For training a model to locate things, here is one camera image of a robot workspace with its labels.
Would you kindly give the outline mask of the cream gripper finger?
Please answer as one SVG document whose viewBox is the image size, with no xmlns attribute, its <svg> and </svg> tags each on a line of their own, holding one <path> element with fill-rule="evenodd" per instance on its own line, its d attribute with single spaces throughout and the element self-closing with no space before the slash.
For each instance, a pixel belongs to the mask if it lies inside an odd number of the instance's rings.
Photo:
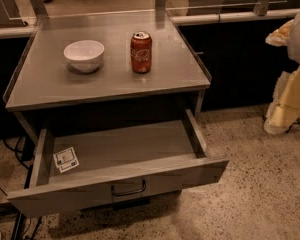
<svg viewBox="0 0 300 240">
<path fill-rule="evenodd" d="M 286 46 L 288 43 L 288 39 L 289 39 L 289 35 L 293 23 L 294 20 L 290 20 L 285 24 L 283 24 L 280 28 L 270 33 L 266 37 L 265 42 L 269 45 L 276 46 L 276 47 Z"/>
<path fill-rule="evenodd" d="M 283 71 L 277 80 L 264 130 L 269 134 L 285 133 L 300 116 L 300 66 L 296 71 Z"/>
</svg>

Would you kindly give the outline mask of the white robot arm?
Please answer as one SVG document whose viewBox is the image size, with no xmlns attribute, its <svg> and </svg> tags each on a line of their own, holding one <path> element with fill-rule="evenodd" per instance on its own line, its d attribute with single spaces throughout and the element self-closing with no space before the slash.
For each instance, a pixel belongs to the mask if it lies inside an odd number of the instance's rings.
<svg viewBox="0 0 300 240">
<path fill-rule="evenodd" d="M 300 11 L 295 18 L 267 36 L 272 46 L 286 46 L 288 57 L 299 64 L 292 73 L 282 72 L 277 80 L 264 122 L 270 134 L 286 132 L 300 116 Z"/>
</svg>

